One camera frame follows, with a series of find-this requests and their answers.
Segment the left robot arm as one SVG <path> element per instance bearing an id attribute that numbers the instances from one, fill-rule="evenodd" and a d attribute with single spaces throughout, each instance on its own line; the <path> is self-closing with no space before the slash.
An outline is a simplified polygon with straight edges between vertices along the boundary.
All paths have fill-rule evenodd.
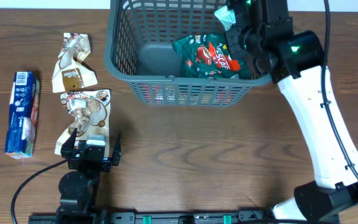
<path id="1" fill-rule="evenodd" d="M 107 223 L 106 210 L 96 208 L 96 194 L 102 172 L 118 166 L 121 158 L 121 137 L 118 136 L 112 156 L 105 156 L 107 145 L 103 135 L 89 135 L 86 140 L 76 140 L 75 129 L 62 144 L 60 154 L 71 170 L 59 182 L 61 194 L 57 223 Z"/>

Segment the beige cookie pouch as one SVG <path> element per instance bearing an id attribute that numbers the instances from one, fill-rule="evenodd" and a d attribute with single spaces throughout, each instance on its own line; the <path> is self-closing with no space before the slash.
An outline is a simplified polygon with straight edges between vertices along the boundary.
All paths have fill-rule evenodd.
<path id="1" fill-rule="evenodd" d="M 111 92 L 108 89 L 62 93 L 60 103 L 63 109 L 74 117 L 74 122 L 58 138 L 55 145 L 55 154 L 61 154 L 62 144 L 77 128 L 76 145 L 78 145 L 78 141 L 86 141 L 90 134 L 104 135 L 106 137 L 104 156 L 108 157 L 111 99 Z"/>

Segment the green Nescafe coffee bag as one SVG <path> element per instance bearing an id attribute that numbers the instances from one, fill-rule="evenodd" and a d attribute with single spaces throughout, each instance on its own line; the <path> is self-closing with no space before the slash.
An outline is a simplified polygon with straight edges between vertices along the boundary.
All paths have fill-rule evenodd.
<path id="1" fill-rule="evenodd" d="M 231 57 L 222 34 L 189 35 L 174 41 L 172 48 L 181 57 L 181 77 L 244 80 L 251 77 L 246 63 Z"/>

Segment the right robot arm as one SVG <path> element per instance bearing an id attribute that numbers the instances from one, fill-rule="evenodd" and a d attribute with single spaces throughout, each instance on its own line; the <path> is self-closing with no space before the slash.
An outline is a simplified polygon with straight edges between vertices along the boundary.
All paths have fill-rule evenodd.
<path id="1" fill-rule="evenodd" d="M 293 30 L 286 1 L 228 0 L 235 21 L 226 31 L 229 53 L 248 55 L 288 101 L 310 152 L 314 179 L 275 205 L 271 223 L 332 223 L 358 204 L 358 151 L 337 105 L 327 65 L 329 42 Z"/>

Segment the beige Pantree pouch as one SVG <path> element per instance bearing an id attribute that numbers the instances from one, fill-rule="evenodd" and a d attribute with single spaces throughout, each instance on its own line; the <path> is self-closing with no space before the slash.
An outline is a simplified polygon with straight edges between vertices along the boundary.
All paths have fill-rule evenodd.
<path id="1" fill-rule="evenodd" d="M 63 34 L 62 47 L 52 77 L 54 93 L 88 88 L 98 83 L 95 72 L 83 65 L 90 53 L 87 34 Z"/>

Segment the small light teal sachet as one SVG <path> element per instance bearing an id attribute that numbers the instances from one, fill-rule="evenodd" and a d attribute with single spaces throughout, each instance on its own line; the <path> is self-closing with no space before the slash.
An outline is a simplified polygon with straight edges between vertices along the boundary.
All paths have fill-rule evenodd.
<path id="1" fill-rule="evenodd" d="M 233 9 L 228 9 L 227 6 L 223 6 L 214 12 L 214 16 L 223 25 L 225 31 L 231 29 L 236 24 L 236 16 Z"/>

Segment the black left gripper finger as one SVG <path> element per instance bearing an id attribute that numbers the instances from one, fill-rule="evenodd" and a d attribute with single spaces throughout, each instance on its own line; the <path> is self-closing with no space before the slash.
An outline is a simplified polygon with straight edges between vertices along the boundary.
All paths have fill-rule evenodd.
<path id="1" fill-rule="evenodd" d="M 75 141 L 77 135 L 77 128 L 75 128 L 70 135 L 70 137 L 62 144 L 61 155 L 62 157 L 74 157 L 76 155 L 75 151 Z"/>
<path id="2" fill-rule="evenodd" d="M 122 155 L 122 149 L 121 149 L 121 133 L 117 135 L 116 142 L 114 143 L 114 147 L 112 150 L 112 156 L 111 156 L 111 164 L 113 166 L 118 166 L 119 161 L 121 159 Z"/>

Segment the blue carton box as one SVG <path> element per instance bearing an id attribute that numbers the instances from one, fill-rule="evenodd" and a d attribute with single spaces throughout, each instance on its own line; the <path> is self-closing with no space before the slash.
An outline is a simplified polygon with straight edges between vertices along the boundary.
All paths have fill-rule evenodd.
<path id="1" fill-rule="evenodd" d="M 39 113 L 40 81 L 33 72 L 16 72 L 9 100 L 5 154 L 15 159 L 33 155 Z"/>

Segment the orange spaghetti packet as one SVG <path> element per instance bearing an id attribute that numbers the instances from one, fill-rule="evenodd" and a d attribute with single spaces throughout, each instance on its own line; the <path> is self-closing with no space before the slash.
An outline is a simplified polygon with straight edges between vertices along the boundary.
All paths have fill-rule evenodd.
<path id="1" fill-rule="evenodd" d="M 138 99 L 148 104 L 190 106 L 235 105 L 250 90 L 241 86 L 156 83 L 131 83 L 130 87 Z"/>

